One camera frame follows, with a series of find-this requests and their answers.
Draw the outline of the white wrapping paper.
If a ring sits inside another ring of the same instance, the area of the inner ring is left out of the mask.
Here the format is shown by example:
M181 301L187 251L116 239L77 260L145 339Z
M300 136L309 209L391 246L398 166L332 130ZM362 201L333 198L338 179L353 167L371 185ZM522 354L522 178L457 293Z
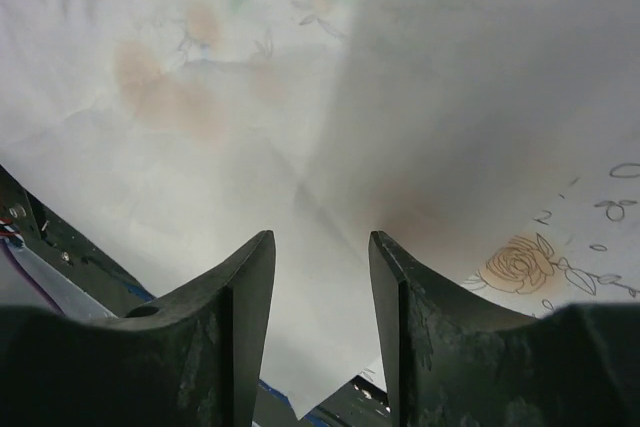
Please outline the white wrapping paper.
M1 0L1 163L162 295L263 229L262 379L383 373L383 230L463 284L639 140L639 0Z

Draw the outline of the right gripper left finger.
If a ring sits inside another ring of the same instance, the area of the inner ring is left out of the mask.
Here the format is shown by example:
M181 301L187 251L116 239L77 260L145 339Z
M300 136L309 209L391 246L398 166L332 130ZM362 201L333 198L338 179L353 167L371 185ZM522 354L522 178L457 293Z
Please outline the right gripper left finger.
M262 231L218 266L122 317L1 311L5 426L248 426L276 246Z

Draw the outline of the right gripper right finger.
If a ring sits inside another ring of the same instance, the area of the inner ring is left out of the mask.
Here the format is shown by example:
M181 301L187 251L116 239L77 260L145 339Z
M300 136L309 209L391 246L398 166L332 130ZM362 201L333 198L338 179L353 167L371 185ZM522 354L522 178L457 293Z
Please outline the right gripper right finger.
M369 265L396 426L635 426L639 308L582 303L543 318L493 304L381 231Z

